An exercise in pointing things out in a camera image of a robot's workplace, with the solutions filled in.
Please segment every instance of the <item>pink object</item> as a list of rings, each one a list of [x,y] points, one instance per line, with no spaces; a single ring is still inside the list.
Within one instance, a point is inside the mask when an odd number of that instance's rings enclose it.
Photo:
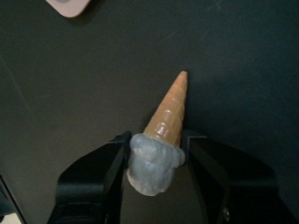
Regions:
[[[90,0],[45,0],[45,1],[65,18],[74,18],[83,11]]]

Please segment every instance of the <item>ice cream scoop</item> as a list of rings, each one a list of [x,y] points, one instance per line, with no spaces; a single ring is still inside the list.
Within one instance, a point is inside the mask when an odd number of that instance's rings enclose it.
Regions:
[[[186,72],[180,72],[158,105],[142,134],[130,139],[130,157],[126,178],[132,187],[146,196],[154,196],[168,188],[173,169],[184,162],[178,148]]]

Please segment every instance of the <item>dark background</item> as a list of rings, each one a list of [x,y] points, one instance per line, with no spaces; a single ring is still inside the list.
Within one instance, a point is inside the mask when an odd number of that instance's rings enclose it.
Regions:
[[[46,222],[67,165],[142,131],[182,69],[184,128],[274,169],[299,219],[297,40],[297,0],[93,0],[73,19],[42,0],[0,1],[0,174],[27,223]],[[125,185],[123,223],[196,223],[177,174],[156,199]]]

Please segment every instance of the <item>black holder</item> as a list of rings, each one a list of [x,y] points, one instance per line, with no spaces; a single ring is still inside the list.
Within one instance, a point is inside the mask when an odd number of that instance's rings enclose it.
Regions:
[[[184,131],[181,142],[204,223],[297,223],[277,196],[276,175],[266,164],[193,131]]]
[[[118,224],[130,137],[130,132],[115,136],[59,175],[47,224]],[[277,196],[276,175],[266,164],[190,130],[182,132],[181,149],[198,195],[201,224],[297,223]]]
[[[117,224],[130,132],[115,136],[59,175],[47,224]]]

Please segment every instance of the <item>ice cream cone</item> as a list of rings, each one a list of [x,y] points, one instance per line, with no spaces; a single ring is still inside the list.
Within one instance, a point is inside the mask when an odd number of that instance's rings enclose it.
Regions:
[[[186,72],[181,71],[144,129],[144,134],[178,146],[182,130]]]

